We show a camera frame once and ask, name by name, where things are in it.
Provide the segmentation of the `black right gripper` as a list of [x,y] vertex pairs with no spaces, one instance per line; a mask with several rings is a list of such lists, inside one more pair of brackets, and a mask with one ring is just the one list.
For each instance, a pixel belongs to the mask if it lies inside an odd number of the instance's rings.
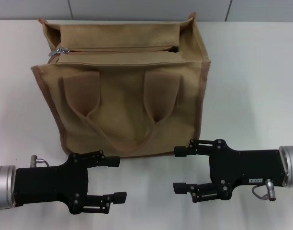
[[191,139],[189,145],[175,146],[175,157],[209,156],[211,183],[174,183],[175,194],[190,194],[193,203],[229,200],[241,185],[265,185],[270,180],[282,187],[285,170],[277,149],[234,150],[222,139]]

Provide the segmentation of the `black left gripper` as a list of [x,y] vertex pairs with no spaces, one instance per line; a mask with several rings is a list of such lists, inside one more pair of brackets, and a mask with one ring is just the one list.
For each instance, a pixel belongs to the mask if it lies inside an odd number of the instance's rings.
[[108,214],[111,204],[125,203],[127,192],[87,195],[87,168],[119,165],[119,156],[107,157],[100,150],[71,154],[59,166],[19,168],[14,181],[15,206],[58,201],[67,205],[73,214]]

